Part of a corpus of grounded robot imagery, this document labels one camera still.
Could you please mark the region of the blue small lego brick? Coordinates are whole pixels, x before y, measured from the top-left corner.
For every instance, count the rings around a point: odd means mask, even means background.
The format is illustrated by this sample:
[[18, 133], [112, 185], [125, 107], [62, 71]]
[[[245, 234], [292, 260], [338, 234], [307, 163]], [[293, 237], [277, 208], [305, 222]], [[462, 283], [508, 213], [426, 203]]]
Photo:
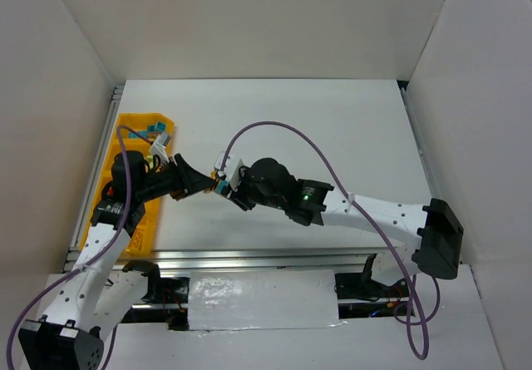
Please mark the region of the blue small lego brick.
[[226, 180], [221, 180], [214, 189], [215, 194], [223, 197], [226, 197], [230, 191], [230, 185]]

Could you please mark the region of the red green blue lego stack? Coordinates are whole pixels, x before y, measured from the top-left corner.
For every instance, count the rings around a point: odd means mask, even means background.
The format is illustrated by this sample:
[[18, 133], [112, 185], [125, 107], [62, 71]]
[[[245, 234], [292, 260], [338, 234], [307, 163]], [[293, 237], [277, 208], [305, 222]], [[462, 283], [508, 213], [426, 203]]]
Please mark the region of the red green blue lego stack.
[[106, 196], [113, 196], [114, 190], [113, 190], [113, 184], [110, 182], [108, 186], [106, 187]]

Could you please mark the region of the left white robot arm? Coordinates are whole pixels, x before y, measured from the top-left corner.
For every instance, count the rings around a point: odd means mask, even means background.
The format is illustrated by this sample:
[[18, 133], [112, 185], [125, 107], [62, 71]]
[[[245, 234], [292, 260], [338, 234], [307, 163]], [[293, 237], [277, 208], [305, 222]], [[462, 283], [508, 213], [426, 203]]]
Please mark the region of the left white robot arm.
[[160, 292], [160, 268], [131, 260], [116, 281], [113, 267], [145, 215], [145, 203], [170, 195], [181, 200], [216, 182], [181, 155], [149, 164], [139, 151], [116, 155], [111, 179], [93, 210], [86, 243], [74, 268], [54, 283], [56, 297], [37, 320], [25, 319], [18, 341], [31, 369], [96, 369], [104, 342], [134, 303]]

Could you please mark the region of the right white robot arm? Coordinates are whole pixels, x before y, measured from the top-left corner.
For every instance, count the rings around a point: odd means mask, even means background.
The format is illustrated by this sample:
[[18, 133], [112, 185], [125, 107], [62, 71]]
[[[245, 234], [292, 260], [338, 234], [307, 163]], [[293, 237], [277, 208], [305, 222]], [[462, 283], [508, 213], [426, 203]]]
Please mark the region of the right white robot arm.
[[359, 229], [399, 242], [395, 252], [375, 254], [364, 266], [366, 276], [379, 284], [392, 285], [406, 274], [445, 280], [458, 274], [464, 229], [444, 200], [407, 205], [344, 195], [328, 183], [294, 177], [272, 158], [251, 166], [227, 159], [217, 174], [225, 183], [220, 194], [242, 210], [262, 205], [282, 210], [302, 226]]

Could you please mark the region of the yellow compartment bin tray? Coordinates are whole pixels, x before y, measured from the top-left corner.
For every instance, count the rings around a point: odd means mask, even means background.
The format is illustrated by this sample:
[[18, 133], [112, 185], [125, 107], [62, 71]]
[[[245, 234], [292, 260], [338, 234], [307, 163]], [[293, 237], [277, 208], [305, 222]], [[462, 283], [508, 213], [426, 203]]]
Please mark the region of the yellow compartment bin tray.
[[[99, 170], [98, 183], [96, 190], [92, 196], [91, 207], [89, 213], [85, 216], [85, 228], [81, 236], [77, 239], [77, 246], [82, 249], [86, 243], [88, 231], [90, 228], [90, 218], [96, 204], [100, 201], [101, 191], [105, 185], [111, 181], [111, 166], [114, 162], [115, 155], [121, 153], [119, 141], [116, 137], [116, 128], [118, 125], [126, 125], [131, 129], [140, 133], [148, 140], [154, 141], [160, 134], [158, 132], [147, 132], [146, 129], [156, 122], [163, 122], [166, 124], [166, 132], [173, 136], [175, 131], [175, 123], [166, 116], [160, 113], [121, 113], [116, 118], [116, 123], [111, 134], [111, 140], [106, 149], [106, 157], [103, 160], [103, 165]], [[155, 227], [160, 214], [162, 199], [149, 201], [145, 203], [145, 215], [135, 229], [134, 235], [131, 237], [130, 243], [121, 254], [122, 259], [140, 258], [151, 253], [155, 240]]]

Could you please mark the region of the white taped cover panel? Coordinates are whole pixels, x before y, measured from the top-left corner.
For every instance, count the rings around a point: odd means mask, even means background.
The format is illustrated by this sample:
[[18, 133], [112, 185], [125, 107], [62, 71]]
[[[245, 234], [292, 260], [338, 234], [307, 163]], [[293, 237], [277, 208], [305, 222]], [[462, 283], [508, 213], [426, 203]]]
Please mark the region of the white taped cover panel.
[[188, 323], [195, 331], [336, 327], [340, 319], [334, 272], [195, 272]]

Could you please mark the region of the aluminium rail frame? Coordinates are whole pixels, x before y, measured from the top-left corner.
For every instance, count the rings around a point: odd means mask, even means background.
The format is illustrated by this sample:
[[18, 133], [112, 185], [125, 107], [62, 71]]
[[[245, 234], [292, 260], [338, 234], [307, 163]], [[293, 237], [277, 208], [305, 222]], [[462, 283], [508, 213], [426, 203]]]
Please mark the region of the aluminium rail frame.
[[198, 238], [192, 241], [198, 246], [186, 248], [186, 240], [177, 234], [167, 234], [170, 226], [165, 214], [174, 220], [189, 210], [191, 203], [177, 205], [171, 199], [163, 199], [155, 222], [154, 245], [149, 253], [138, 258], [160, 266], [165, 277], [181, 277], [192, 271], [255, 271], [265, 269], [335, 269], [340, 273], [361, 272], [368, 257], [381, 254], [389, 257], [390, 251], [378, 234], [365, 230], [329, 227], [324, 239], [309, 232], [324, 231], [321, 226], [302, 227], [293, 225], [298, 235], [292, 238], [294, 245], [281, 248], [207, 249]]

